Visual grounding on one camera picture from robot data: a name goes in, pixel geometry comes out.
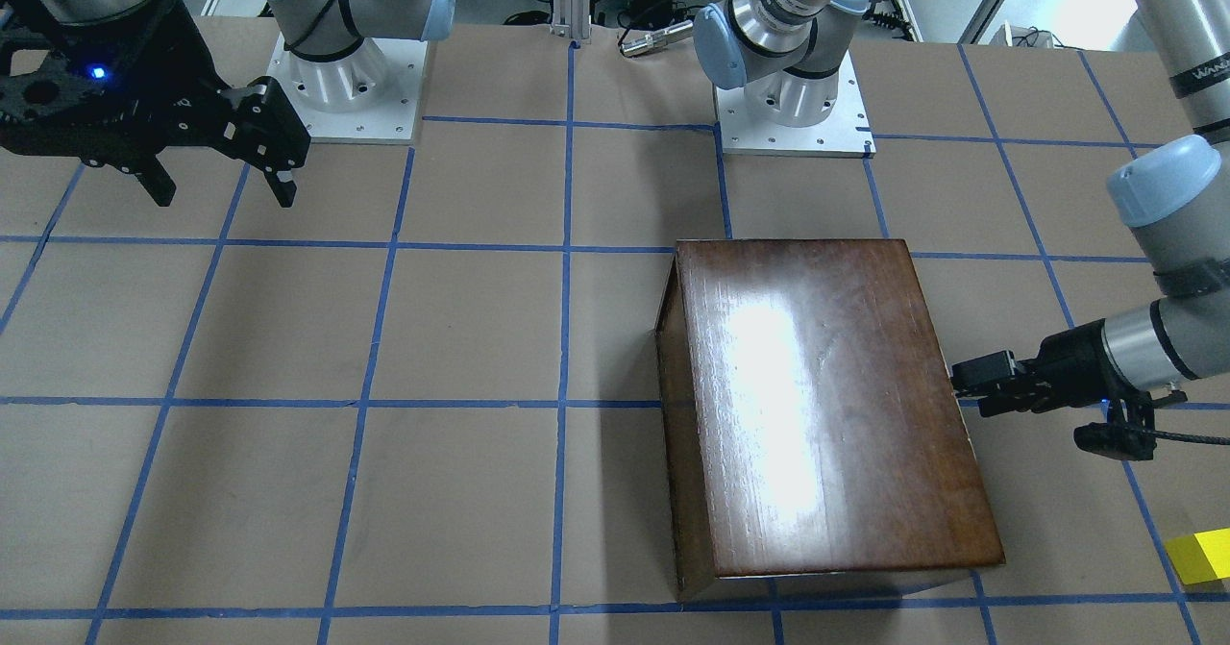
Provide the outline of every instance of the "yellow object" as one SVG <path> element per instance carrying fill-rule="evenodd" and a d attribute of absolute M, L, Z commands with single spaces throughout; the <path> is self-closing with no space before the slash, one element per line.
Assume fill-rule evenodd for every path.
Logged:
<path fill-rule="evenodd" d="M 1225 580 L 1230 577 L 1230 527 L 1171 539 L 1166 553 L 1183 585 Z"/>

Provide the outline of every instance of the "blue tape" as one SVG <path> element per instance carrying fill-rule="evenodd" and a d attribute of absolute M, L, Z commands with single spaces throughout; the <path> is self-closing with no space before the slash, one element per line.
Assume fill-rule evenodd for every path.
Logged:
<path fill-rule="evenodd" d="M 983 576 L 979 571 L 970 570 L 969 577 L 974 582 L 974 595 L 978 597 L 978 611 L 983 617 L 983 630 L 986 633 L 986 644 L 999 645 L 999 636 L 995 635 L 995 622 L 991 620 L 991 609 L 986 606 L 986 590 L 983 588 Z"/>
<path fill-rule="evenodd" d="M 1097 90 L 1097 96 L 1102 98 L 1106 113 L 1111 114 L 1111 122 L 1113 122 L 1114 128 L 1118 129 L 1119 138 L 1123 138 L 1124 144 L 1128 146 L 1128 151 L 1132 153 L 1132 158 L 1135 159 L 1137 149 L 1132 145 L 1132 138 L 1128 138 L 1128 132 L 1123 129 L 1123 123 L 1119 122 L 1119 114 L 1116 114 L 1114 107 L 1111 107 L 1111 101 L 1106 97 L 1106 90 L 1102 90 L 1102 84 L 1098 82 L 1097 76 L 1093 74 L 1093 66 L 1090 65 L 1089 57 L 1085 55 L 1085 49 L 1076 49 L 1076 55 L 1080 57 L 1080 63 L 1085 66 L 1085 73 L 1089 74 L 1090 82 L 1093 84 L 1093 90 Z"/>
<path fill-rule="evenodd" d="M 959 254 L 948 251 L 910 251 L 911 258 L 937 258 L 943 261 L 1042 261 L 1034 254 Z"/>
<path fill-rule="evenodd" d="M 384 241 L 326 241 L 296 239 L 229 239 L 228 246 L 274 246 L 274 247 L 387 247 Z"/>
<path fill-rule="evenodd" d="M 722 231 L 727 239 L 734 239 L 734 225 L 731 222 L 731 197 L 726 186 L 726 159 L 722 158 L 722 124 L 713 124 L 713 146 L 717 150 L 717 193 L 722 198 Z"/>
<path fill-rule="evenodd" d="M 568 44 L 568 129 L 563 160 L 563 246 L 566 251 L 561 268 L 560 299 L 560 390 L 557 391 L 556 433 L 555 433 L 555 495 L 551 508 L 551 611 L 547 641 L 558 645 L 560 641 L 560 601 L 563 583 L 563 484 L 565 452 L 568 436 L 568 345 L 572 295 L 572 164 L 576 134 L 577 107 L 577 49 L 576 42 Z"/>
<path fill-rule="evenodd" d="M 991 129 L 991 138 L 995 138 L 995 146 L 999 150 L 1000 159 L 1004 161 L 1004 169 L 1007 171 L 1009 181 L 1012 183 L 1012 191 L 1016 193 L 1016 199 L 1021 204 L 1021 212 L 1025 213 L 1025 222 L 1030 225 L 1030 234 L 1033 235 L 1033 242 L 1038 246 L 1038 254 L 1042 256 L 1042 265 L 1047 268 L 1047 276 L 1050 278 L 1050 287 L 1055 292 L 1055 298 L 1059 299 L 1059 306 L 1063 309 L 1064 320 L 1068 321 L 1069 326 L 1075 325 L 1073 321 L 1071 310 L 1068 308 L 1068 302 L 1064 299 L 1063 289 L 1059 287 L 1059 276 L 1055 274 L 1055 267 L 1050 262 L 1050 256 L 1047 255 L 1047 246 L 1042 242 L 1042 235 L 1038 233 L 1038 225 L 1033 222 L 1033 214 L 1030 212 L 1030 204 L 1025 199 L 1025 192 L 1021 190 L 1021 182 L 1017 181 L 1016 171 L 1012 169 L 1012 162 L 1007 158 L 1007 150 L 1004 146 L 1004 142 L 999 135 L 999 130 L 995 128 L 995 121 L 991 118 L 990 107 L 986 105 L 986 98 L 983 96 L 983 90 L 978 84 L 978 76 L 974 76 L 974 68 L 969 63 L 969 57 L 966 54 L 964 46 L 957 46 L 957 53 L 961 54 L 961 63 L 966 66 L 966 75 L 969 76 L 969 84 L 974 89 L 974 96 L 978 98 L 978 106 L 983 111 L 983 116 L 986 119 L 986 127 Z"/>
<path fill-rule="evenodd" d="M 572 246 L 573 254 L 674 254 L 672 246 Z"/>
<path fill-rule="evenodd" d="M 216 246 L 216 239 L 166 236 L 53 236 L 53 244 L 114 244 L 119 246 Z"/>
<path fill-rule="evenodd" d="M 1128 133 L 1119 122 L 1119 116 L 1114 113 L 1114 107 L 1111 106 L 1109 98 L 1106 97 L 1106 90 L 1102 90 L 1102 84 L 1098 82 L 1097 76 L 1093 74 L 1093 66 L 1090 65 L 1089 58 L 1085 55 L 1085 50 L 1076 50 L 1076 55 L 1080 57 L 1080 63 L 1085 66 L 1085 73 L 1089 75 L 1090 82 L 1093 84 L 1093 89 L 1097 90 L 1097 96 L 1102 98 L 1102 105 L 1106 107 L 1107 114 L 1111 116 L 1111 121 L 1114 123 L 1114 128 L 1119 132 L 1119 138 L 1123 138 L 1124 144 L 1128 145 L 1128 150 L 1132 153 L 1133 158 L 1137 156 L 1137 150 L 1130 145 L 1130 139 Z M 1187 599 L 1183 595 L 1183 588 L 1178 583 L 1178 579 L 1175 576 L 1175 571 L 1170 565 L 1170 559 L 1166 555 L 1166 549 L 1162 545 L 1161 535 L 1157 533 L 1157 526 L 1154 523 L 1153 513 L 1149 512 L 1149 503 L 1145 501 L 1144 492 L 1140 490 L 1140 485 L 1137 483 L 1135 471 L 1133 471 L 1132 465 L 1127 462 L 1123 463 L 1123 473 L 1128 478 L 1128 484 L 1132 486 L 1133 496 L 1137 500 L 1137 506 L 1140 508 L 1140 515 L 1145 521 L 1145 527 L 1149 529 L 1149 538 L 1153 540 L 1154 549 L 1157 553 L 1157 560 L 1161 561 L 1162 570 L 1166 572 L 1166 581 L 1170 583 L 1170 590 L 1173 593 L 1175 602 L 1178 604 L 1178 612 L 1183 618 L 1183 625 L 1187 627 L 1187 634 L 1192 639 L 1192 645 L 1200 645 L 1200 634 L 1196 631 L 1196 623 L 1192 620 L 1192 612 L 1187 607 Z"/>
<path fill-rule="evenodd" d="M 370 407 L 405 410 L 554 410 L 558 400 L 369 400 Z"/>
<path fill-rule="evenodd" d="M 172 407 L 280 407 L 335 410 L 358 407 L 358 400 L 279 400 L 274 398 L 172 398 Z"/>
<path fill-rule="evenodd" d="M 657 410 L 662 400 L 567 400 L 566 405 L 576 410 Z"/>
<path fill-rule="evenodd" d="M 410 197 L 410 180 L 415 169 L 415 149 L 406 153 L 406 167 L 401 180 L 401 193 L 397 198 L 397 212 L 394 215 L 392 233 L 385 245 L 384 276 L 380 281 L 380 299 L 376 302 L 376 315 L 371 326 L 371 347 L 368 351 L 368 364 L 363 372 L 363 389 L 359 395 L 359 411 L 354 420 L 354 446 L 351 451 L 351 464 L 346 475 L 346 490 L 342 495 L 342 512 L 337 521 L 337 539 L 333 543 L 333 559 L 330 563 L 328 582 L 325 586 L 325 611 L 320 617 L 320 631 L 316 643 L 326 645 L 332 624 L 333 606 L 337 599 L 337 583 L 342 576 L 342 558 L 346 553 L 346 538 L 351 527 L 351 511 L 354 507 L 354 487 L 359 478 L 359 463 L 363 455 L 363 438 L 367 433 L 368 409 L 371 406 L 371 382 L 375 380 L 376 361 L 380 357 L 380 342 L 384 335 L 385 313 L 389 308 L 389 290 L 397 263 L 397 240 L 406 217 L 406 201 Z"/>
<path fill-rule="evenodd" d="M 1134 256 L 1050 256 L 1052 261 L 1064 261 L 1066 263 L 1148 263 L 1149 258 Z"/>
<path fill-rule="evenodd" d="M 1230 595 L 1196 592 L 1187 595 L 1188 602 L 1230 603 Z M 1022 595 L 1005 597 L 941 597 L 941 598 L 833 598 L 807 597 L 784 598 L 780 603 L 769 599 L 727 599 L 713 602 L 614 602 L 599 604 L 485 604 L 485 606 L 359 606 L 336 607 L 332 618 L 400 617 L 542 617 L 552 612 L 563 615 L 588 614 L 663 614 L 663 613 L 764 613 L 775 608 L 782 612 L 834 612 L 834 611 L 888 611 L 888 609 L 968 609 L 983 604 L 995 608 L 1046 607 L 1073 604 L 1170 604 L 1172 593 L 1079 593 L 1079 595 Z M 105 620 L 156 620 L 156 619 L 299 619 L 320 618 L 322 607 L 170 607 L 170 608 L 111 608 Z M 0 622 L 21 620 L 80 620 L 96 614 L 95 609 L 0 609 Z"/>
<path fill-rule="evenodd" d="M 547 252 L 558 254 L 563 246 L 546 244 L 449 244 L 428 241 L 400 241 L 397 247 L 418 251 L 504 251 L 504 252 Z"/>
<path fill-rule="evenodd" d="M 697 129 L 697 132 L 712 132 L 708 124 L 619 124 L 610 122 L 573 122 L 576 128 L 603 128 L 603 129 Z"/>
<path fill-rule="evenodd" d="M 34 245 L 34 251 L 30 255 L 30 262 L 26 263 L 26 271 L 21 273 L 21 279 L 17 282 L 17 287 L 12 290 L 12 297 L 9 298 L 9 304 L 4 309 L 4 314 L 0 315 L 0 335 L 4 335 L 5 329 L 9 327 L 9 321 L 12 320 L 12 313 L 17 310 L 17 303 L 21 302 L 22 294 L 26 293 L 26 287 L 30 284 L 30 278 L 34 276 L 34 268 L 38 266 L 38 261 L 43 257 L 43 250 L 47 247 L 47 241 L 52 236 L 53 229 L 60 222 L 60 215 L 64 214 L 64 208 L 69 204 L 69 198 L 73 197 L 73 192 L 76 190 L 77 182 L 81 181 L 81 175 L 85 172 L 85 165 L 79 165 L 76 172 L 69 180 L 68 188 L 64 190 L 64 196 L 60 196 L 60 202 L 55 206 L 52 212 L 52 217 L 47 220 L 47 226 L 43 228 L 43 234 L 38 238 L 38 244 Z"/>
<path fill-rule="evenodd" d="M 786 645 L 786 628 L 781 623 L 781 593 L 777 592 L 777 581 L 766 577 L 765 585 L 769 587 L 769 599 L 772 602 L 770 615 L 772 618 L 774 645 Z"/>
<path fill-rule="evenodd" d="M 879 222 L 879 236 L 882 239 L 888 239 L 892 236 L 888 231 L 888 215 L 884 214 L 884 203 L 879 198 L 879 186 L 876 185 L 876 175 L 871 171 L 871 156 L 863 156 L 862 159 L 862 172 L 867 176 L 867 186 L 871 188 L 871 202 L 876 206 L 876 219 Z"/>
<path fill-rule="evenodd" d="M 551 607 L 546 604 L 498 604 L 487 607 L 337 607 L 333 609 L 333 618 L 545 617 L 550 613 L 550 611 Z"/>
<path fill-rule="evenodd" d="M 1161 542 L 1161 534 L 1157 533 L 1157 526 L 1154 523 L 1153 513 L 1149 512 L 1149 503 L 1145 501 L 1145 495 L 1140 490 L 1140 485 L 1137 483 L 1137 474 L 1132 470 L 1132 465 L 1127 462 L 1123 463 L 1123 473 L 1128 478 L 1128 484 L 1132 487 L 1132 495 L 1135 497 L 1137 506 L 1140 508 L 1140 515 L 1145 521 L 1145 528 L 1149 529 L 1149 539 L 1153 540 L 1154 549 L 1157 553 L 1157 560 L 1161 561 L 1161 567 L 1166 572 L 1166 582 L 1170 583 L 1171 599 L 1178 604 L 1178 613 L 1183 618 L 1183 625 L 1187 627 L 1187 634 L 1192 638 L 1192 645 L 1200 645 L 1200 634 L 1196 631 L 1196 622 L 1192 620 L 1192 611 L 1187 607 L 1187 597 L 1183 595 L 1183 588 L 1178 583 L 1178 577 L 1175 576 L 1175 571 L 1170 565 L 1170 558 L 1166 555 L 1166 548 Z"/>
<path fill-rule="evenodd" d="M 154 422 L 154 431 L 150 433 L 150 442 L 145 449 L 145 459 L 141 462 L 141 470 L 137 475 L 137 486 L 133 490 L 132 501 L 128 503 L 128 513 L 124 516 L 123 527 L 119 531 L 119 539 L 116 542 L 116 551 L 111 558 L 111 566 L 107 569 L 107 577 L 102 583 L 102 592 L 98 595 L 98 606 L 95 609 L 93 619 L 90 622 L 90 631 L 86 635 L 86 645 L 95 645 L 98 641 L 98 630 L 102 628 L 102 617 L 107 611 L 107 606 L 111 602 L 111 593 L 116 588 L 116 579 L 119 576 L 119 566 L 124 561 L 124 553 L 128 550 L 128 540 L 133 533 L 133 526 L 137 523 L 137 513 L 141 506 L 141 499 L 145 495 L 145 484 L 149 481 L 150 469 L 154 467 L 154 455 L 157 452 L 159 442 L 162 438 L 162 431 L 166 428 L 166 417 L 171 411 L 171 399 L 175 398 L 175 390 L 180 385 L 180 377 L 183 375 L 184 363 L 188 361 L 188 350 L 192 347 L 192 339 L 197 334 L 197 326 L 200 324 L 200 314 L 204 311 L 205 300 L 209 298 L 209 288 L 214 283 L 214 277 L 218 274 L 218 263 L 221 260 L 224 245 L 223 240 L 230 233 L 231 223 L 235 220 L 235 212 L 239 208 L 240 198 L 244 193 L 244 186 L 247 181 L 247 175 L 251 167 L 244 165 L 240 172 L 239 181 L 235 185 L 235 193 L 231 196 L 230 207 L 226 209 L 226 219 L 223 222 L 223 228 L 218 233 L 218 240 L 214 245 L 214 255 L 209 260 L 209 270 L 205 271 L 205 278 L 200 284 L 200 292 L 197 294 L 197 304 L 192 308 L 192 318 L 188 319 L 188 327 L 184 330 L 183 340 L 180 342 L 180 353 L 175 359 L 175 368 L 171 371 L 171 380 L 166 387 L 166 395 L 164 396 L 164 403 L 161 409 L 159 409 L 157 420 Z"/>
<path fill-rule="evenodd" d="M 567 126 L 568 122 L 557 119 L 501 119 L 487 116 L 423 116 L 424 122 L 439 122 L 448 124 L 504 124 L 504 126 Z"/>

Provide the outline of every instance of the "blue tape grid line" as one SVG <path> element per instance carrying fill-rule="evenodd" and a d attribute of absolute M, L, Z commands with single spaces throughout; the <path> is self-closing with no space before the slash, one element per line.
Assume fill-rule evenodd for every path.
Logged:
<path fill-rule="evenodd" d="M 884 203 L 879 198 L 879 186 L 876 183 L 876 174 L 871 169 L 870 153 L 862 158 L 862 172 L 867 176 L 867 186 L 871 188 L 871 202 L 876 207 L 876 219 L 879 222 L 879 236 L 888 239 L 892 236 L 888 231 L 888 215 L 884 214 Z"/>
<path fill-rule="evenodd" d="M 368 366 L 363 373 L 363 391 L 359 395 L 359 411 L 354 421 L 354 447 L 351 452 L 351 465 L 346 476 L 346 491 L 342 496 L 342 513 L 337 522 L 337 539 L 333 543 L 333 561 L 330 563 L 328 583 L 325 587 L 325 607 L 320 617 L 320 631 L 316 643 L 328 643 L 328 630 L 333 618 L 333 606 L 337 601 L 337 583 L 342 576 L 342 558 L 346 553 L 346 537 L 351 526 L 351 511 L 354 507 L 354 487 L 359 478 L 359 463 L 363 454 L 363 438 L 367 431 L 368 410 L 371 406 L 371 382 L 376 374 L 376 359 L 380 357 L 380 340 L 384 334 L 385 311 L 389 308 L 389 289 L 392 286 L 392 273 L 397 263 L 397 241 L 401 225 L 406 217 L 406 199 L 410 194 L 410 180 L 415 169 L 415 150 L 406 153 L 406 167 L 401 180 L 401 193 L 397 199 L 397 212 L 392 223 L 392 234 L 386 244 L 384 277 L 380 281 L 380 299 L 376 303 L 376 316 L 371 326 L 371 348 L 368 352 Z"/>
<path fill-rule="evenodd" d="M 1114 123 L 1114 128 L 1118 129 L 1119 137 L 1123 138 L 1124 144 L 1128 144 L 1129 153 L 1132 153 L 1133 158 L 1135 158 L 1137 150 L 1133 145 L 1130 145 L 1130 139 L 1123 128 L 1123 123 L 1119 121 L 1119 114 L 1114 113 L 1114 107 L 1111 106 L 1109 98 L 1106 97 L 1106 90 L 1102 90 L 1102 84 L 1097 80 L 1097 75 L 1093 73 L 1093 66 L 1090 65 L 1089 58 L 1085 55 L 1085 50 L 1077 50 L 1076 55 L 1080 57 L 1080 63 L 1085 66 L 1085 73 L 1089 75 L 1089 80 L 1093 85 L 1093 90 L 1097 90 L 1098 97 L 1102 98 L 1102 105 L 1106 107 L 1106 113 L 1111 116 L 1111 122 Z M 1192 609 L 1187 606 L 1187 596 L 1183 593 L 1178 577 L 1175 575 L 1175 571 L 1170 565 L 1170 559 L 1166 555 L 1166 548 L 1161 542 L 1161 534 L 1157 532 L 1157 524 L 1154 522 L 1153 513 L 1149 512 L 1149 502 L 1145 500 L 1140 484 L 1137 481 L 1135 470 L 1133 470 L 1132 465 L 1127 462 L 1123 462 L 1122 464 L 1123 474 L 1127 476 L 1128 484 L 1132 487 L 1132 495 L 1135 497 L 1137 506 L 1140 508 L 1140 515 L 1144 518 L 1145 527 L 1149 529 L 1149 538 L 1153 540 L 1154 549 L 1157 553 L 1157 560 L 1161 561 L 1161 567 L 1166 572 L 1166 581 L 1170 583 L 1170 590 L 1175 595 L 1175 602 L 1178 604 L 1178 612 L 1183 618 L 1183 625 L 1187 627 L 1187 634 L 1192 639 L 1192 645 L 1200 645 L 1200 634 L 1196 628 L 1196 622 L 1192 620 Z"/>
<path fill-rule="evenodd" d="M 722 155 L 722 124 L 713 124 L 713 150 L 717 151 L 717 193 L 722 199 L 722 230 L 727 239 L 734 239 L 734 223 L 731 220 L 731 196 L 726 186 L 726 158 Z"/>
<path fill-rule="evenodd" d="M 284 407 L 284 409 L 346 409 L 358 407 L 358 400 L 284 400 L 262 398 L 106 398 L 106 396 L 57 396 L 57 395 L 4 395 L 0 405 L 57 406 L 81 405 L 91 407 L 156 407 L 170 403 L 172 407 Z M 975 400 L 958 400 L 962 407 L 977 407 Z M 656 410 L 661 400 L 565 400 L 572 410 Z M 554 410 L 558 400 L 379 400 L 368 401 L 370 409 L 386 410 Z M 1183 403 L 1172 410 L 1228 411 L 1230 403 Z"/>
<path fill-rule="evenodd" d="M 781 593 L 777 592 L 777 581 L 771 577 L 765 579 L 765 587 L 769 588 L 769 614 L 772 618 L 774 645 L 786 645 L 786 628 L 781 620 Z"/>
<path fill-rule="evenodd" d="M 86 645 L 95 645 L 98 640 L 98 630 L 102 628 L 102 617 L 107 611 L 111 602 L 111 593 L 116 587 L 116 579 L 119 576 L 119 566 L 124 561 L 124 553 L 128 549 L 128 540 L 133 533 L 133 526 L 137 523 L 137 513 L 141 506 L 141 499 L 145 494 L 145 484 L 149 481 L 150 470 L 154 467 L 154 457 L 157 453 L 159 442 L 162 439 L 162 431 L 166 428 L 167 414 L 171 411 L 171 399 L 175 398 L 175 390 L 180 385 L 180 377 L 183 374 L 184 363 L 188 361 L 188 350 L 192 347 L 192 339 L 196 336 L 197 326 L 200 324 L 200 314 L 205 308 L 205 299 L 209 297 L 209 288 L 213 286 L 214 276 L 218 273 L 218 263 L 221 260 L 223 246 L 221 240 L 226 239 L 230 233 L 231 223 L 235 220 L 235 212 L 239 208 L 240 198 L 244 194 L 244 186 L 247 181 L 247 175 L 250 167 L 244 165 L 240 172 L 239 181 L 235 185 L 235 193 L 231 196 L 230 207 L 226 209 L 226 217 L 223 222 L 223 228 L 218 233 L 218 242 L 214 245 L 214 254 L 209 260 L 209 270 L 205 271 L 204 281 L 200 283 L 200 292 L 197 294 L 197 303 L 192 308 L 192 318 L 188 319 L 187 330 L 184 330 L 183 340 L 180 342 L 180 353 L 175 359 L 175 368 L 171 371 L 171 380 L 166 385 L 166 394 L 162 396 L 162 404 L 159 407 L 157 419 L 154 422 L 154 431 L 150 433 L 150 442 L 145 449 L 145 459 L 141 462 L 140 473 L 137 475 L 137 486 L 133 489 L 132 501 L 128 503 L 128 513 L 124 516 L 123 527 L 119 531 L 119 539 L 116 542 L 116 550 L 111 558 L 111 566 L 107 569 L 107 577 L 102 583 L 102 591 L 98 595 L 98 604 L 95 609 L 93 618 L 90 620 L 90 630 L 86 635 Z"/>
<path fill-rule="evenodd" d="M 555 412 L 555 492 L 551 506 L 551 608 L 547 641 L 560 641 L 560 602 L 563 590 L 563 500 L 568 436 L 568 345 L 572 306 L 572 185 L 576 144 L 577 50 L 581 44 L 568 43 L 567 129 L 563 156 L 563 256 L 560 283 L 560 390 Z"/>
<path fill-rule="evenodd" d="M 1021 190 L 1021 182 L 1017 181 L 1016 171 L 1012 169 L 1012 162 L 1007 158 L 1007 149 L 1004 146 L 1004 142 L 1000 140 L 999 130 L 995 128 L 995 121 L 991 118 L 990 107 L 986 105 L 986 98 L 983 96 L 983 90 L 978 84 L 978 79 L 974 76 L 974 68 L 969 63 L 969 57 L 966 54 L 964 46 L 957 46 L 957 53 L 961 54 L 961 63 L 966 66 L 966 75 L 969 76 L 969 84 L 974 89 L 974 97 L 978 98 L 978 106 L 983 111 L 983 116 L 986 119 L 986 127 L 991 132 L 991 138 L 995 138 L 995 146 L 999 150 L 1000 159 L 1004 161 L 1004 169 L 1007 172 L 1009 181 L 1012 183 L 1012 191 L 1016 193 L 1016 199 L 1021 204 L 1021 212 L 1025 214 L 1025 222 L 1030 225 L 1030 234 L 1033 235 L 1033 242 L 1038 247 L 1038 254 L 1042 256 L 1042 265 L 1047 268 L 1047 276 L 1050 278 L 1050 286 L 1055 290 L 1055 297 L 1059 299 L 1059 305 L 1064 311 L 1064 320 L 1069 325 L 1075 325 L 1073 322 L 1071 311 L 1068 309 L 1068 302 L 1064 299 L 1063 289 L 1059 288 L 1059 276 L 1055 274 L 1054 263 L 1050 261 L 1050 256 L 1047 254 L 1047 246 L 1042 241 L 1042 235 L 1038 233 L 1038 225 L 1033 222 L 1033 214 L 1030 212 L 1030 204 L 1025 199 L 1025 191 Z"/>
<path fill-rule="evenodd" d="M 871 171 L 871 162 L 863 160 L 867 181 L 871 186 L 872 202 L 876 206 L 876 214 L 879 218 L 881 234 L 887 238 L 888 222 L 884 217 L 883 203 L 879 198 L 878 186 Z M 733 239 L 731 233 L 729 202 L 726 198 L 724 166 L 718 169 L 718 185 L 722 193 L 723 225 L 728 239 Z M 214 246 L 216 240 L 212 239 L 173 239 L 173 238 L 138 238 L 138 236 L 52 236 L 48 240 L 53 244 L 114 244 L 135 246 Z M 387 247 L 381 241 L 328 241 L 328 240 L 293 240 L 293 239 L 226 239 L 223 246 L 253 246 L 253 247 Z M 672 246 L 556 246 L 547 244 L 461 244 L 461 242 L 428 242 L 428 241 L 399 241 L 399 250 L 422 251 L 493 251 L 509 254 L 674 254 Z M 1043 256 L 1038 254 L 968 254 L 954 251 L 914 251 L 915 258 L 946 258 L 967 261 L 1034 261 L 1039 262 Z M 1140 256 L 1064 256 L 1049 255 L 1052 261 L 1070 263 L 1148 263 L 1149 260 Z"/>
<path fill-rule="evenodd" d="M 17 309 L 17 302 L 21 302 L 22 294 L 26 293 L 30 278 L 34 276 L 34 267 L 38 266 L 38 261 L 43 257 L 43 250 L 47 247 L 47 241 L 52 236 L 52 231 L 55 229 L 57 223 L 60 222 L 60 215 L 64 214 L 64 208 L 68 207 L 69 198 L 73 197 L 73 192 L 76 190 L 77 182 L 81 181 L 81 175 L 84 172 L 85 165 L 79 165 L 76 172 L 74 172 L 71 180 L 69 180 L 68 188 L 64 190 L 64 196 L 60 196 L 60 202 L 55 206 L 55 210 L 52 212 L 50 219 L 47 220 L 47 226 L 43 228 L 43 234 L 39 235 L 38 244 L 34 246 L 34 251 L 30 255 L 30 262 L 26 263 L 26 271 L 21 274 L 21 281 L 17 282 L 17 287 L 14 289 L 12 297 L 9 298 L 9 304 L 5 306 L 4 315 L 0 315 L 0 335 L 4 335 L 5 329 L 9 327 L 9 321 L 12 320 L 12 313 Z"/>
<path fill-rule="evenodd" d="M 1123 138 L 1123 144 L 1128 146 L 1128 153 L 1132 154 L 1132 159 L 1137 158 L 1137 146 L 1132 144 L 1132 138 L 1128 138 L 1128 132 L 1123 128 L 1123 123 L 1119 121 L 1119 114 L 1114 113 L 1114 107 L 1111 106 L 1109 98 L 1106 97 L 1106 90 L 1102 90 L 1102 84 L 1098 82 L 1097 75 L 1093 74 L 1093 66 L 1089 63 L 1089 57 L 1085 55 L 1085 49 L 1076 49 L 1076 55 L 1080 57 L 1080 63 L 1085 66 L 1085 74 L 1089 75 L 1090 82 L 1093 84 L 1093 90 L 1097 90 L 1097 96 L 1102 98 L 1102 106 L 1106 107 L 1106 113 L 1111 114 L 1111 122 L 1114 123 L 1114 128 L 1119 132 L 1119 138 Z"/>
<path fill-rule="evenodd" d="M 988 645 L 999 645 L 999 636 L 995 635 L 995 623 L 991 620 L 991 609 L 986 599 L 986 590 L 983 587 L 983 576 L 977 570 L 969 571 L 969 579 L 974 583 L 974 595 L 978 599 L 978 613 L 983 617 L 983 630 L 986 631 Z"/>
<path fill-rule="evenodd" d="M 765 613 L 775 608 L 781 612 L 835 612 L 835 611 L 892 611 L 892 609 L 970 609 L 1048 607 L 1075 604 L 1171 604 L 1175 598 L 1168 592 L 1140 593 L 1085 593 L 1085 595 L 1026 595 L 1015 597 L 943 597 L 943 598 L 782 598 L 779 603 L 768 599 L 724 602 L 614 602 L 600 604 L 487 604 L 487 606 L 364 606 L 336 607 L 332 618 L 439 618 L 439 617 L 546 617 L 552 611 L 561 615 L 588 614 L 668 614 L 668 613 Z M 1189 602 L 1230 604 L 1230 595 L 1224 592 L 1197 592 L 1187 596 Z M 175 607 L 175 608 L 113 608 L 102 613 L 102 620 L 135 619 L 319 619 L 322 607 Z M 22 620 L 85 620 L 96 615 L 95 609 L 0 609 L 0 622 Z"/>

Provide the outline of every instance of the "wooden box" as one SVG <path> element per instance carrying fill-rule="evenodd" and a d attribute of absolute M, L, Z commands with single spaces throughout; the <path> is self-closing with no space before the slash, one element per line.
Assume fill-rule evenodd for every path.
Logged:
<path fill-rule="evenodd" d="M 657 327 L 679 593 L 1004 563 L 902 241 L 683 241 Z"/>

